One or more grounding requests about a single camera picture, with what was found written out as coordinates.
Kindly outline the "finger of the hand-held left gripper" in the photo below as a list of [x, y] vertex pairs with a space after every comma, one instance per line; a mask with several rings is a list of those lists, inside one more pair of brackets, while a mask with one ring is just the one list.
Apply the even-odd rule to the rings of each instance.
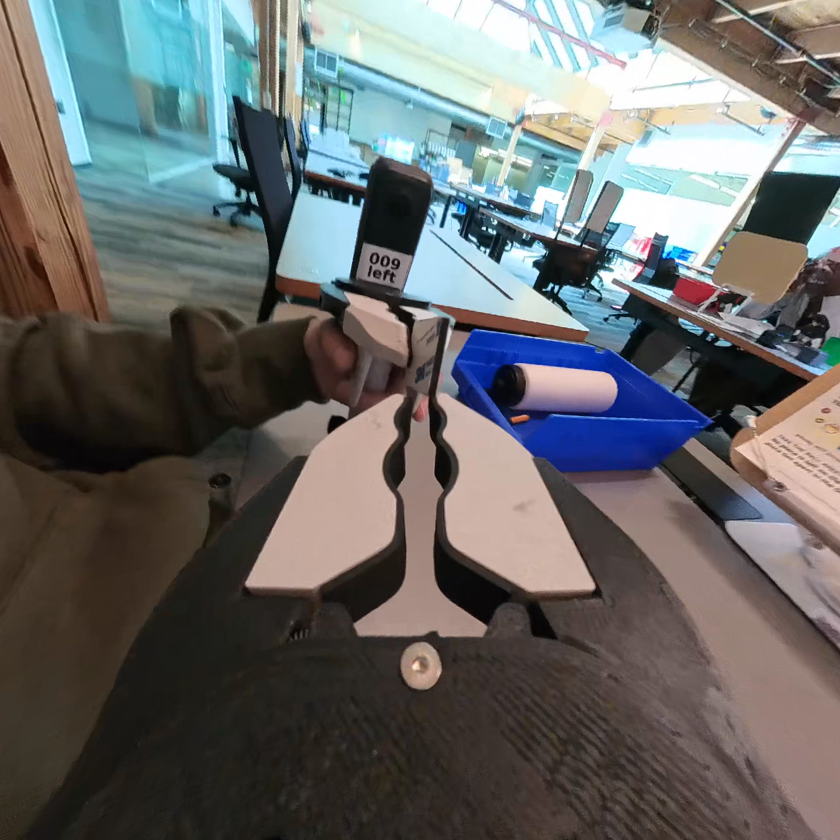
[[428, 397], [434, 373], [448, 347], [454, 320], [437, 308], [409, 308], [408, 395], [414, 404]]
[[345, 293], [343, 333], [376, 359], [406, 368], [410, 361], [408, 327], [389, 305], [359, 293]]

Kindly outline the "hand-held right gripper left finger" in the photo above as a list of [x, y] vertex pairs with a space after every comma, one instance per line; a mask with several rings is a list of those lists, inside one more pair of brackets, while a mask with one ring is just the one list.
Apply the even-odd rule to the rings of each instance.
[[412, 404], [394, 395], [312, 450], [245, 581], [249, 594], [340, 604], [353, 621], [402, 587], [406, 533], [399, 486]]

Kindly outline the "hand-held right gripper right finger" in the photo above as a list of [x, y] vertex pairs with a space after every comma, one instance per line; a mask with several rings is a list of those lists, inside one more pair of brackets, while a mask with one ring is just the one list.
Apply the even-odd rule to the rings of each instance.
[[528, 450], [450, 395], [429, 411], [439, 590], [482, 623], [509, 602], [593, 597], [595, 579]]

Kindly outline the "blue storage bin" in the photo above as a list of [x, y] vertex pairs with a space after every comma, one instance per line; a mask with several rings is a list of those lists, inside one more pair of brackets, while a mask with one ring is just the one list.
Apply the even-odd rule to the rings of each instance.
[[[489, 395], [504, 364], [542, 364], [603, 371], [618, 383], [610, 410], [600, 414], [521, 413]], [[652, 469], [710, 424], [710, 419], [610, 350], [587, 343], [473, 331], [455, 358], [458, 399], [513, 436], [528, 452], [563, 472]], [[528, 414], [518, 426], [510, 417]]]

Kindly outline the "white bottle black cap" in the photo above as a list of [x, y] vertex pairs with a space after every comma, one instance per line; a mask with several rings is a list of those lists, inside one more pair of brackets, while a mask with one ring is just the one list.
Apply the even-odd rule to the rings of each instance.
[[609, 373], [542, 364], [504, 364], [492, 378], [490, 398], [521, 413], [600, 414], [610, 410], [618, 383]]

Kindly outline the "person's left forearm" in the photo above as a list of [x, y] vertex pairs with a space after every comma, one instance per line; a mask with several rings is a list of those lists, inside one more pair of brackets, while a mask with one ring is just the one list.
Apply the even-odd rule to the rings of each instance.
[[169, 332], [69, 313], [2, 319], [2, 455], [42, 470], [101, 474], [195, 456], [327, 400], [308, 358], [312, 318], [251, 327], [178, 308]]

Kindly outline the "person's left hand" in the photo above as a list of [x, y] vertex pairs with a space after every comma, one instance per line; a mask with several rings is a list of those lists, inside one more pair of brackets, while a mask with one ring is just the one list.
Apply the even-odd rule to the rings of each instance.
[[358, 360], [356, 345], [333, 318], [313, 318], [303, 339], [319, 399], [350, 406], [350, 391]]

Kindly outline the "white office desk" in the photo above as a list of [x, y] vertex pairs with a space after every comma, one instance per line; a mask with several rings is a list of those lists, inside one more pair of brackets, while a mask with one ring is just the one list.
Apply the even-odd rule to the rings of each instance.
[[[278, 261], [278, 291], [318, 300], [321, 284], [347, 277], [360, 220], [357, 206], [309, 194], [298, 198]], [[447, 312], [462, 329], [572, 342], [584, 342], [589, 333], [563, 309], [447, 229], [425, 227], [405, 294]]]

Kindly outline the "black high-back chair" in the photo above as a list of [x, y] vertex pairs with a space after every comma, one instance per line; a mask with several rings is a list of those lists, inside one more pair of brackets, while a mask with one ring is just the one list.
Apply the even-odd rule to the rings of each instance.
[[256, 110], [233, 97], [239, 145], [244, 153], [258, 209], [266, 232], [268, 267], [257, 321], [267, 322], [280, 298], [277, 264], [283, 248], [294, 198], [283, 164], [284, 139], [277, 117], [269, 110]]

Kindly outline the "black office chair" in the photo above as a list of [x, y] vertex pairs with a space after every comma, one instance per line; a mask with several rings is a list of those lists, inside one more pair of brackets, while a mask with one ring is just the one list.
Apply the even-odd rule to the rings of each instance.
[[236, 228], [239, 222], [247, 217], [262, 218], [262, 213], [256, 201], [254, 183], [249, 171], [236, 164], [213, 164], [213, 171], [234, 188], [234, 200], [213, 205], [214, 217], [221, 217], [223, 209], [231, 210], [227, 217], [230, 227]]

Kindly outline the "wooden office desk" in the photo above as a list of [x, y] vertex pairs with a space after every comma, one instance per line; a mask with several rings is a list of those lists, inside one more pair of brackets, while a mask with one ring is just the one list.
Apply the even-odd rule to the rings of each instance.
[[807, 364], [764, 346], [666, 290], [633, 281], [618, 281], [616, 285], [627, 292], [623, 308], [637, 321], [620, 354], [648, 375], [668, 363], [663, 350], [652, 349], [651, 340], [669, 340], [677, 345], [677, 352], [691, 350], [699, 361], [719, 364], [763, 389], [771, 387], [782, 374], [810, 382], [831, 370], [826, 364]]

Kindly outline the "red bin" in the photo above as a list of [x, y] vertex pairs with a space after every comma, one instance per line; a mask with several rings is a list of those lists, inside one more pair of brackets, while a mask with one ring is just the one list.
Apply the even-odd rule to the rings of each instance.
[[707, 281], [694, 276], [679, 275], [677, 277], [673, 296], [692, 306], [699, 307], [710, 300], [719, 288]]

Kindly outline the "ceiling mounted unit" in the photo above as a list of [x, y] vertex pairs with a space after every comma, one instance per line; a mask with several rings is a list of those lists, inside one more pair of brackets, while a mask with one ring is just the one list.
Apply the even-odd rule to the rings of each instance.
[[594, 18], [590, 41], [613, 53], [634, 53], [656, 41], [661, 22], [652, 2], [612, 2]]

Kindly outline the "beige rounded board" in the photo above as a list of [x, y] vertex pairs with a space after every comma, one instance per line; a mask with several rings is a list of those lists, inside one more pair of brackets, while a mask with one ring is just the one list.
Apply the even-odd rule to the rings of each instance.
[[750, 232], [738, 232], [723, 249], [711, 282], [750, 302], [780, 300], [807, 261], [806, 245]]

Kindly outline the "black board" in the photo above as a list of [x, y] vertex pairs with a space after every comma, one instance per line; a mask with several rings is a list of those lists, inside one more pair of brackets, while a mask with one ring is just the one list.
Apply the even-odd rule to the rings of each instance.
[[766, 174], [741, 230], [807, 245], [839, 190], [838, 175]]

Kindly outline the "small white frame stand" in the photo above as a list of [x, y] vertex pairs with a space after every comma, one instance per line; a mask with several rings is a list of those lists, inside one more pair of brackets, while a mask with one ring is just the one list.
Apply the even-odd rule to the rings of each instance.
[[719, 286], [707, 300], [699, 305], [697, 311], [710, 318], [722, 319], [724, 316], [736, 313], [752, 296], [750, 291], [740, 287]]

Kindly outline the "wooden door post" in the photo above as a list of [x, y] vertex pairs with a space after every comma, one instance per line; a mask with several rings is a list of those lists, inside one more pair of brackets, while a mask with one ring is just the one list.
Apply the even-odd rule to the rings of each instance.
[[1, 309], [110, 322], [28, 2], [1, 2]]

